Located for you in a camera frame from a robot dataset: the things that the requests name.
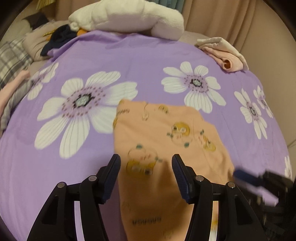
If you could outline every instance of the white plush toy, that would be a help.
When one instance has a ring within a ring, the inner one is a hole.
[[[154,37],[178,40],[184,32],[181,13],[145,0],[101,0],[69,16],[70,28],[136,33],[151,30]]]

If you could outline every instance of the white flower print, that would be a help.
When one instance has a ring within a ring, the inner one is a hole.
[[[292,175],[292,165],[291,165],[290,157],[289,156],[285,156],[285,164],[286,164],[285,177],[292,180],[292,178],[293,178],[293,175]]]
[[[267,114],[270,118],[273,118],[272,112],[265,101],[265,96],[263,90],[261,90],[260,86],[257,87],[257,90],[253,91],[255,97],[257,98],[257,102],[261,106],[262,109],[266,110]]]
[[[31,80],[33,80],[34,84],[27,95],[28,100],[33,100],[38,96],[43,84],[48,83],[54,77],[55,70],[58,66],[59,63],[51,64],[47,68],[36,72],[32,76]]]
[[[136,82],[123,82],[106,86],[120,78],[120,72],[98,72],[84,85],[80,78],[67,80],[61,89],[62,97],[47,100],[37,120],[42,121],[59,113],[45,123],[35,139],[35,148],[44,149],[52,144],[67,126],[60,144],[59,154],[67,159],[77,153],[86,140],[90,123],[98,133],[112,133],[116,107],[121,99],[136,97]]]
[[[165,77],[161,84],[164,91],[171,94],[182,93],[189,89],[188,94],[184,98],[184,103],[196,110],[202,109],[206,113],[211,113],[213,106],[212,101],[218,105],[225,106],[226,102],[223,97],[215,90],[220,90],[215,77],[205,77],[209,70],[207,67],[199,65],[192,70],[189,62],[181,63],[180,70],[174,67],[166,67],[163,69],[166,74],[171,77]]]
[[[256,103],[252,103],[247,92],[242,89],[242,93],[235,91],[235,97],[243,105],[240,110],[245,117],[245,120],[248,124],[254,123],[254,129],[257,134],[258,139],[261,139],[261,132],[265,139],[267,139],[266,130],[267,123],[261,117],[261,111]]]

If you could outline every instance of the bed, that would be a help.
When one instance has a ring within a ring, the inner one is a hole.
[[[58,182],[79,183],[108,163],[123,98],[191,106],[215,125],[236,168],[285,174],[288,150],[252,72],[226,73],[193,45],[140,34],[92,31],[52,55],[0,140],[0,216],[16,240],[27,239]],[[110,241],[126,240],[117,186],[101,211]]]

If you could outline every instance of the plaid blanket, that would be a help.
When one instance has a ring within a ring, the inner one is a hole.
[[[15,39],[0,48],[0,89],[33,62],[22,47],[22,42],[23,38]]]

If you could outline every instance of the cartoon print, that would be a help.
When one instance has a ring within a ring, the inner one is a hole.
[[[129,150],[128,159],[126,172],[130,176],[137,178],[151,176],[156,163],[162,162],[162,160],[158,158],[155,150],[144,148],[141,144]]]
[[[212,143],[205,135],[204,135],[204,130],[202,130],[200,132],[200,136],[198,137],[201,144],[203,145],[203,148],[205,150],[208,150],[208,151],[212,151],[214,152],[216,150],[216,146],[214,145],[214,143]]]
[[[113,121],[113,130],[116,127],[118,116],[121,115],[121,114],[125,114],[125,113],[128,114],[129,112],[130,112],[129,109],[124,109],[124,110],[120,110],[120,111],[116,112],[116,117],[115,117],[115,119]]]
[[[149,112],[146,110],[147,105],[148,105],[148,102],[146,102],[146,105],[144,106],[144,114],[142,115],[143,121],[147,121],[149,119]]]
[[[161,105],[158,107],[158,109],[159,109],[160,111],[162,111],[163,113],[168,114],[168,107],[167,107],[166,105],[161,104]]]
[[[163,236],[164,236],[165,240],[171,239],[172,236],[173,236],[173,234],[174,234],[174,231],[173,230],[169,230],[169,231],[164,231],[163,232]]]
[[[189,144],[192,142],[192,139],[189,137],[189,134],[189,125],[187,125],[184,122],[176,122],[172,126],[172,132],[168,132],[167,136],[169,136],[172,139],[172,142],[174,144],[182,145],[185,148],[187,148],[189,147]]]
[[[114,121],[113,121],[113,130],[115,129],[116,127],[116,124],[117,124],[117,120],[118,120],[118,115],[116,115]]]
[[[127,201],[122,202],[121,209],[125,210],[125,211],[128,211],[128,212],[131,212],[131,206]]]
[[[118,105],[121,105],[121,104],[124,104],[124,100],[123,99],[118,103]]]

